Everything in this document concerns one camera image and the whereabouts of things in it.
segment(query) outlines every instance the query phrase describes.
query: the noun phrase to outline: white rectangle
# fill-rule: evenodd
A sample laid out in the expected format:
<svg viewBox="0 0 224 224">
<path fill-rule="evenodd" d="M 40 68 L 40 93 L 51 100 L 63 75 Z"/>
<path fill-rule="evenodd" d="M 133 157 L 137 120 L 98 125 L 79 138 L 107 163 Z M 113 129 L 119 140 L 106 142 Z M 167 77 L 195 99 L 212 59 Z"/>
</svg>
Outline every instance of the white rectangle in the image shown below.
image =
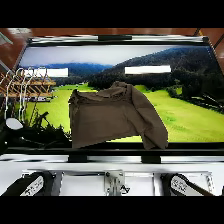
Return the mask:
<svg viewBox="0 0 224 224">
<path fill-rule="evenodd" d="M 125 74 L 147 74 L 171 72 L 170 65 L 125 67 Z"/>
<path fill-rule="evenodd" d="M 41 74 L 42 76 L 45 75 L 46 69 L 34 69 L 35 74 L 39 77 Z M 57 69 L 47 69 L 47 75 L 49 77 L 68 77 L 68 68 L 57 68 Z"/>
</svg>

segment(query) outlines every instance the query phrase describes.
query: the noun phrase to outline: sky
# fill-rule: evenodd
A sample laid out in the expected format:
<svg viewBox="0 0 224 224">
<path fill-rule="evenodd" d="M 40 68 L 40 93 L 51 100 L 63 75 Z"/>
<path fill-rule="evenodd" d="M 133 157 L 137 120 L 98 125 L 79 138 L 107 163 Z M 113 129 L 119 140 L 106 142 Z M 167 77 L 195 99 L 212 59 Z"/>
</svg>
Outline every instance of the sky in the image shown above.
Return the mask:
<svg viewBox="0 0 224 224">
<path fill-rule="evenodd" d="M 116 65 L 134 57 L 152 54 L 169 48 L 171 45 L 98 45 L 29 47 L 26 49 L 20 66 L 35 66 L 64 63 L 94 63 Z"/>
</svg>

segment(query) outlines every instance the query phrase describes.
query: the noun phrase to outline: golf course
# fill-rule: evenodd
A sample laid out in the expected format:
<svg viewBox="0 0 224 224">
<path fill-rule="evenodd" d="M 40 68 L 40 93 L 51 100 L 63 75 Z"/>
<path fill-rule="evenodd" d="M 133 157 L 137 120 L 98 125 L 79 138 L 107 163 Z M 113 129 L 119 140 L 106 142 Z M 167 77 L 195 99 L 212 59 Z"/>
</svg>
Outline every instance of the golf course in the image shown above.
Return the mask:
<svg viewBox="0 0 224 224">
<path fill-rule="evenodd" d="M 224 115 L 180 99 L 171 98 L 166 90 L 151 92 L 143 85 L 135 86 L 149 99 L 164 122 L 169 142 L 224 142 Z M 68 100 L 72 91 L 96 91 L 88 84 L 55 87 L 51 102 L 37 103 L 39 114 L 48 111 L 47 120 L 64 131 L 70 131 Z M 34 104 L 28 103 L 26 119 L 30 119 Z M 116 142 L 141 142 L 140 136 L 113 140 Z"/>
</svg>

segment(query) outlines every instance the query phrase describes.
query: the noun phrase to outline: television screen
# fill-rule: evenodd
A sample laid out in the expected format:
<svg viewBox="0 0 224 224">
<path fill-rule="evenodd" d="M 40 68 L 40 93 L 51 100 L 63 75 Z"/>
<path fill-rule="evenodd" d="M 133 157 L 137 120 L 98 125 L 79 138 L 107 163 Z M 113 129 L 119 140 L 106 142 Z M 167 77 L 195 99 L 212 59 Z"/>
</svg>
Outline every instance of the television screen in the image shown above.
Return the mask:
<svg viewBox="0 0 224 224">
<path fill-rule="evenodd" d="M 224 78 L 210 46 L 89 45 L 28 47 L 18 67 L 47 68 L 53 97 L 35 111 L 70 131 L 68 100 L 74 89 L 92 92 L 114 81 L 130 83 L 154 105 L 169 142 L 224 142 Z M 35 97 L 25 118 L 30 121 Z M 140 136 L 113 140 L 141 142 Z"/>
</svg>

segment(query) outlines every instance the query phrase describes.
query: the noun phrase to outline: floor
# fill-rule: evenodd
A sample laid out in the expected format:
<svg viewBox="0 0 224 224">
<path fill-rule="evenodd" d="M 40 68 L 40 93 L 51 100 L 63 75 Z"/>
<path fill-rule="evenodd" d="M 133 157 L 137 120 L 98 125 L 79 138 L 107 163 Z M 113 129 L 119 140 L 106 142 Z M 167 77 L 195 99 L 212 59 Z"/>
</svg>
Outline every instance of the floor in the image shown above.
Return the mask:
<svg viewBox="0 0 224 224">
<path fill-rule="evenodd" d="M 115 34 L 169 34 L 194 35 L 196 28 L 0 28 L 0 32 L 13 42 L 0 45 L 0 60 L 10 69 L 22 50 L 26 39 L 33 36 L 115 35 Z M 198 35 L 208 36 L 213 46 L 224 34 L 224 28 L 201 28 Z M 219 64 L 224 73 L 224 39 L 216 48 Z"/>
</svg>

